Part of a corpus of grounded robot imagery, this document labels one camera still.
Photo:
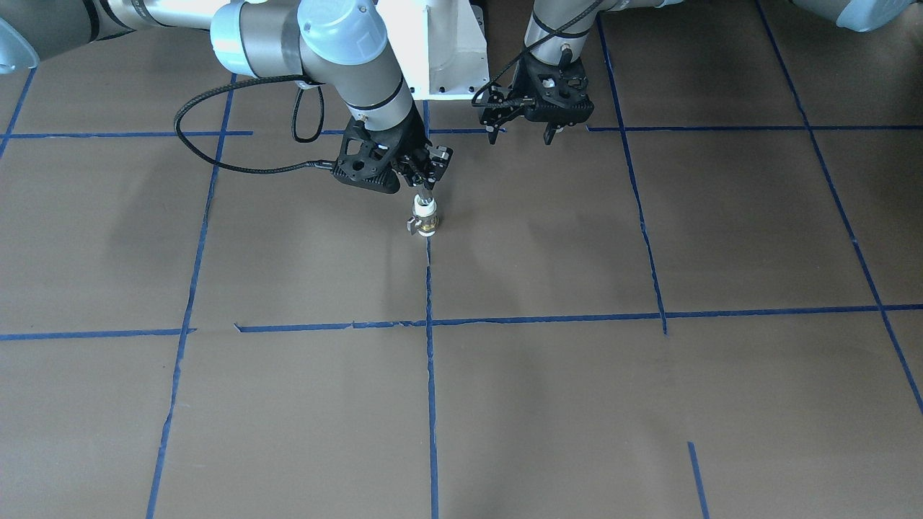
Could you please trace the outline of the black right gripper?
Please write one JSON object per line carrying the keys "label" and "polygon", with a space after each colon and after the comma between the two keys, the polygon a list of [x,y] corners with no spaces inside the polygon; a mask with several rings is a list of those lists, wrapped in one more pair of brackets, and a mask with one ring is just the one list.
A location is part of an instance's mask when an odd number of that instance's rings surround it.
{"label": "black right gripper", "polygon": [[432,190],[445,175],[453,150],[430,144],[416,108],[396,127],[380,131],[352,117],[344,128],[332,176],[347,186],[386,194],[399,191],[400,178],[408,187]]}

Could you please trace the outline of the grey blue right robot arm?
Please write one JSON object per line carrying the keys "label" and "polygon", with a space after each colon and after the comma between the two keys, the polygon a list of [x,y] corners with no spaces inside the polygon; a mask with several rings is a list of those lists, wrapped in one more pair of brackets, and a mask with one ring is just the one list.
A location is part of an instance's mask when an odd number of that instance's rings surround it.
{"label": "grey blue right robot arm", "polygon": [[1,17],[5,74],[149,27],[210,34],[218,62],[244,80],[195,96],[172,124],[180,141],[215,167],[234,170],[189,141],[185,116],[221,93],[286,82],[330,85],[350,111],[335,160],[297,162],[287,172],[323,169],[347,186],[386,194],[405,182],[426,195],[451,161],[450,148],[426,137],[373,1],[4,1]]}

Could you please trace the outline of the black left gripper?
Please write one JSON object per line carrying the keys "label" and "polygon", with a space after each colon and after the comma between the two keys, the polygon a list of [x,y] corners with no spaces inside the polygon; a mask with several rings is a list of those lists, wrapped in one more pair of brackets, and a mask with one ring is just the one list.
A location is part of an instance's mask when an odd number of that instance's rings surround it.
{"label": "black left gripper", "polygon": [[547,123],[544,144],[550,146],[566,125],[586,122],[596,106],[588,93],[583,62],[564,52],[558,62],[545,63],[527,53],[518,60],[512,86],[484,85],[474,93],[472,107],[495,145],[502,125],[518,116]]}

